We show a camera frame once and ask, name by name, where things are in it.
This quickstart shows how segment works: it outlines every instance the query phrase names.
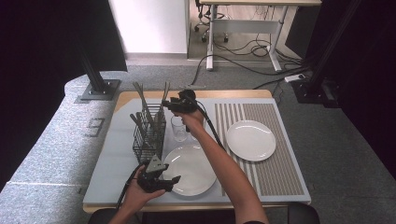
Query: black stand base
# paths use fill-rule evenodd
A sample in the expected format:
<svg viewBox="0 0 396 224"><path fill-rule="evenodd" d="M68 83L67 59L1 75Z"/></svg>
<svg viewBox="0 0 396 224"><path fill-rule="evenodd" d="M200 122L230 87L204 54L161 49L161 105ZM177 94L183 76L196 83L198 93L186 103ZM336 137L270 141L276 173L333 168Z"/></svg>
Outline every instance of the black stand base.
<svg viewBox="0 0 396 224"><path fill-rule="evenodd" d="M319 104L327 108L339 108L336 95L338 87L332 81L323 80L322 88L315 93L308 91L309 82L291 82L291 86L300 104Z"/></svg>
<svg viewBox="0 0 396 224"><path fill-rule="evenodd" d="M111 101L113 99L114 93L120 85L120 80L118 79L104 79L105 89L103 91L95 91L90 83L84 93L78 98L81 103L90 100L103 100Z"/></svg>

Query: person's hand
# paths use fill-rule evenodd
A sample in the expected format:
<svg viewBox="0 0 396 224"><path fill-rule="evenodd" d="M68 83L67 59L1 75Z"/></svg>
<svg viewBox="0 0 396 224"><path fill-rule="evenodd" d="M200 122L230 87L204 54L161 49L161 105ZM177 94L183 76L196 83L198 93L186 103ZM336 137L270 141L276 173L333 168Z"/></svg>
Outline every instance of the person's hand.
<svg viewBox="0 0 396 224"><path fill-rule="evenodd" d="M136 212L140 211L142 207L151 199L160 197L165 194L165 190L157 190L152 193L145 192L140 186L137 184L137 177L142 172L145 166L141 166L136 174L134 175L134 179L131 181L130 186L126 190L124 202L119 210L119 212L111 219L110 223L126 223L129 218Z"/></svg>
<svg viewBox="0 0 396 224"><path fill-rule="evenodd" d="M192 136L197 137L198 132L205 130L204 115L199 110L189 114L182 114L172 111L176 116L181 117L183 123L190 129Z"/></svg>

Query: gray carpet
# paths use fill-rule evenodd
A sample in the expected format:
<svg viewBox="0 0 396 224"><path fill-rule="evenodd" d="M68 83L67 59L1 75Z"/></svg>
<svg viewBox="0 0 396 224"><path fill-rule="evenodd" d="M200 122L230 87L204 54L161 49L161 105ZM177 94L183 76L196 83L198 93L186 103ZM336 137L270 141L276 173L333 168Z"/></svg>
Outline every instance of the gray carpet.
<svg viewBox="0 0 396 224"><path fill-rule="evenodd" d="M272 73L272 69L257 68ZM131 66L129 72L104 72L120 79L121 91L133 81L145 90L173 90L190 84L196 66ZM201 70L196 85L207 90L252 89L280 76L264 76L240 67ZM0 195L0 223L86 223L82 210L117 97L109 102L75 104L89 80L76 78L65 86L65 97L29 155ZM276 84L264 86L272 91ZM289 83L274 94L291 145L321 223L393 223L396 182L341 109L298 104ZM93 122L102 120L98 128ZM286 208L270 208L271 223L287 223Z"/></svg>

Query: wire basket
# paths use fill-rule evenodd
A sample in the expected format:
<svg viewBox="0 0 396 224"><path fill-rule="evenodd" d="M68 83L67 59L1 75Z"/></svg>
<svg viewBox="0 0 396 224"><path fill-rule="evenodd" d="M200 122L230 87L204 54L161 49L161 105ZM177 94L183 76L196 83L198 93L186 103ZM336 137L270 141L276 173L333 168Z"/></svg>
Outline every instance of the wire basket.
<svg viewBox="0 0 396 224"><path fill-rule="evenodd" d="M142 113L136 113L142 124L142 129L139 129L138 125L134 129L133 150L139 164L151 160L154 155L157 155L159 159L163 155L163 139L166 129L163 107L161 104L148 104L148 110L154 120L154 125L150 125L145 109L142 110Z"/></svg>

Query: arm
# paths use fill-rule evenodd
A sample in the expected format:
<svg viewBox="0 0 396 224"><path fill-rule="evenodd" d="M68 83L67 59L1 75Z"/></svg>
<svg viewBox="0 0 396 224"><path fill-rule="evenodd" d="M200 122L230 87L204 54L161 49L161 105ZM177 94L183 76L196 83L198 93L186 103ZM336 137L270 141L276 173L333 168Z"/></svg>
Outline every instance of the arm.
<svg viewBox="0 0 396 224"><path fill-rule="evenodd" d="M183 118L183 122L189 127L191 134L204 149L220 184L230 197L235 210L236 223L254 220L268 224L268 218L256 191L239 165L205 131L202 125L203 115L199 111L191 114L175 114Z"/></svg>
<svg viewBox="0 0 396 224"><path fill-rule="evenodd" d="M131 216L133 216L134 213L140 211L140 209L142 209L146 202L165 194L164 189L157 190L153 193L146 193L143 189L139 187L139 185L137 185L136 179L144 168L145 166L142 166L137 170L134 179L131 181L131 185L126 191L122 207L111 219L111 221L109 222L110 224L127 223Z"/></svg>

